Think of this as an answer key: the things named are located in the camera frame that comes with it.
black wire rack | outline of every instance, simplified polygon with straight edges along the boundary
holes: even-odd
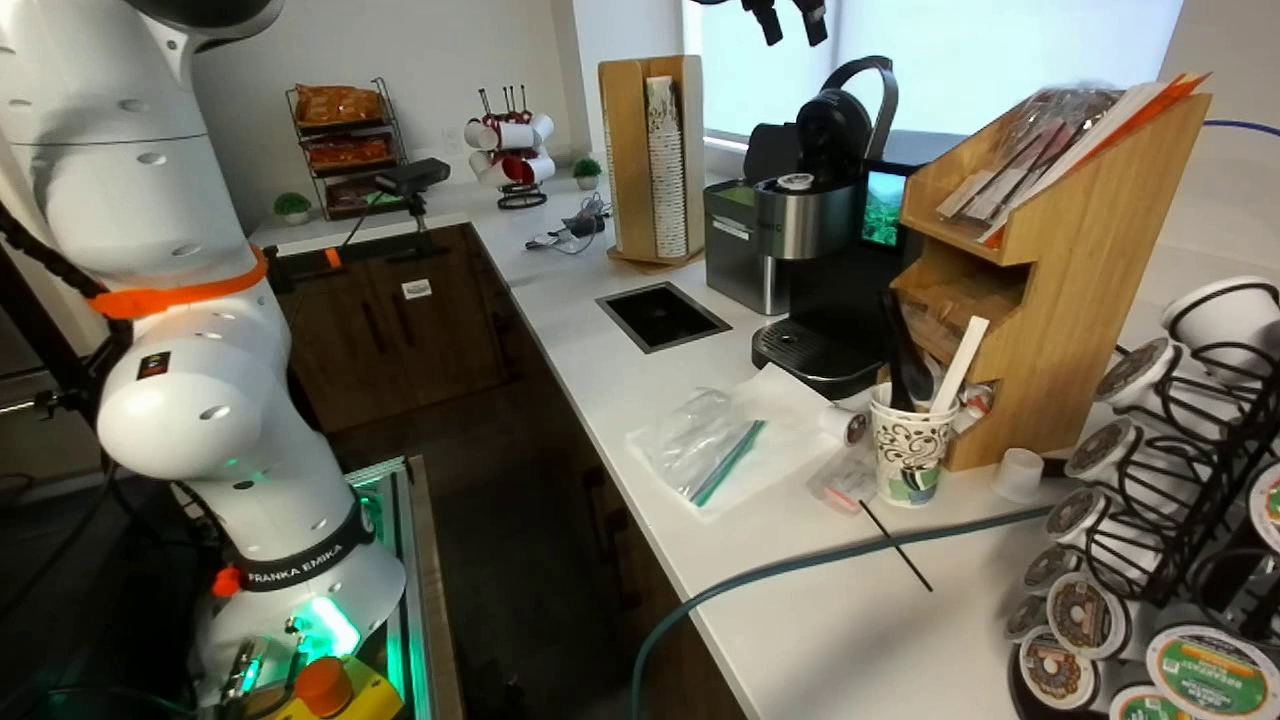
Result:
[[[307,170],[311,174],[311,186],[315,190],[316,200],[320,202],[320,208],[324,211],[326,220],[340,220],[346,218],[355,218],[357,215],[369,214],[376,215],[380,213],[393,213],[397,210],[404,210],[408,202],[404,200],[394,202],[379,202],[371,208],[365,208],[364,205],[347,205],[335,208],[330,200],[330,181],[337,179],[339,182],[360,182],[361,177],[367,177],[378,170],[385,170],[394,168],[397,165],[403,165],[407,161],[407,155],[404,152],[404,137],[401,135],[399,119],[396,117],[396,105],[392,102],[390,88],[387,87],[387,81],[381,77],[375,77],[369,81],[374,90],[378,92],[378,101],[381,106],[381,117],[371,118],[367,120],[355,120],[347,123],[326,123],[324,126],[300,126],[297,122],[297,101],[298,91],[297,87],[291,87],[284,91],[284,100],[289,105],[289,118],[293,126],[293,133],[298,138],[298,147],[302,150],[302,156],[307,163]],[[385,133],[390,136],[390,150],[392,156],[385,160],[379,160],[375,163],[364,163],[358,165],[349,165],[342,168],[315,168],[311,164],[310,156],[306,151],[306,143],[333,136],[370,136]],[[372,186],[370,181],[370,192],[376,192],[378,188]]]
[[[1276,461],[1280,361],[1234,342],[1192,351],[1172,347],[1172,361],[1153,384],[1161,413],[1115,407],[1138,421],[1115,465],[1115,482],[1087,483],[1103,492],[1102,511],[1084,528],[1085,565],[1121,598],[1161,609],[1194,603],[1206,624],[1280,652],[1280,553],[1254,529],[1247,507],[1248,489]],[[1215,357],[1228,350],[1245,352],[1263,370]],[[1247,383],[1224,386],[1207,375],[1179,374],[1184,354],[1211,372],[1221,370],[1221,377],[1234,374]],[[1239,416],[1213,415],[1197,397],[1234,404]],[[1134,562],[1135,553],[1156,553],[1158,560],[1153,566]],[[1015,648],[1010,687],[1021,717],[1103,716],[1048,710],[1023,684],[1018,661]]]

snack rack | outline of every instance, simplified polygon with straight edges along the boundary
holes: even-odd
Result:
[[[320,208],[324,211],[326,220],[340,220],[346,218],[355,218],[361,214],[376,215],[380,213],[393,213],[398,210],[404,210],[408,205],[406,201],[399,200],[394,202],[381,202],[367,208],[364,204],[335,204],[337,197],[335,191],[340,191],[342,187],[353,187],[356,183],[369,184],[370,192],[376,192],[372,186],[372,174],[378,170],[385,170],[388,168],[394,168],[397,165],[403,165],[407,161],[407,155],[404,152],[404,140],[401,135],[399,120],[396,118],[396,106],[392,104],[390,91],[387,87],[387,81],[381,77],[375,77],[369,81],[374,90],[378,92],[378,101],[381,108],[380,118],[371,118],[366,120],[356,122],[342,122],[342,123],[325,123],[325,124],[302,124],[297,115],[298,106],[298,91],[296,87],[291,87],[284,91],[285,102],[289,106],[291,124],[293,126],[293,132],[298,138],[298,147],[302,150],[302,158],[307,163],[307,172],[311,174],[311,184],[316,192],[316,200],[320,202]],[[376,135],[388,136],[388,146],[390,149],[390,156],[387,159],[371,161],[371,163],[358,163],[351,165],[339,167],[323,167],[317,168],[311,163],[310,155],[307,154],[307,143],[315,142],[317,140],[325,138],[339,138],[339,137],[369,137]]]
[[[1185,351],[1176,347],[1178,352]],[[1242,350],[1256,356],[1265,370],[1251,372],[1213,357],[1216,351]],[[1142,420],[1137,441],[1123,455],[1119,492],[1107,487],[1110,506],[1085,530],[1085,566],[1108,591],[1125,600],[1156,607],[1188,602],[1198,607],[1202,621],[1266,651],[1280,650],[1280,555],[1258,536],[1249,518],[1247,495],[1260,471],[1276,461],[1280,436],[1280,361],[1262,350],[1222,342],[1190,351],[1206,368],[1216,368],[1253,379],[1248,386],[1216,386],[1175,374],[1169,365],[1155,384],[1164,413],[1144,407],[1117,407],[1121,415]],[[1221,438],[1210,439],[1179,423],[1189,409],[1171,389],[1194,386],[1199,393],[1215,393],[1242,409],[1240,420],[1222,423]],[[1164,429],[1175,430],[1162,433]],[[1138,448],[1178,457],[1181,465],[1169,475],[1174,482],[1196,487],[1192,501],[1176,516],[1143,506],[1126,483],[1142,482],[1133,473]],[[1102,529],[1103,520],[1149,533],[1156,538],[1161,560],[1151,571],[1126,564],[1117,536]],[[1010,659],[1010,692],[1020,717],[1100,719],[1102,714],[1056,711],[1037,701],[1023,684],[1015,647]]]

coffee pod holder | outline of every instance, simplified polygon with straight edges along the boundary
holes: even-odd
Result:
[[[1082,571],[1126,607],[1189,603],[1196,623],[1270,657],[1280,657],[1277,365],[1234,341],[1158,338],[1126,354],[1096,396],[1120,418],[1076,448],[1066,474],[1087,487],[1048,520],[1069,520],[1048,527],[1051,538],[1076,548]],[[1106,717],[1101,698],[1070,711],[1041,702],[1020,652],[1010,656],[1020,717]],[[1100,676],[1117,667],[1091,662]]]

small potted plant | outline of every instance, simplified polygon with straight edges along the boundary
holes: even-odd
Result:
[[[291,225],[301,225],[311,219],[311,201],[297,192],[282,192],[271,209]]]
[[[573,179],[580,190],[595,190],[600,184],[600,164],[593,158],[581,158],[573,163]]]

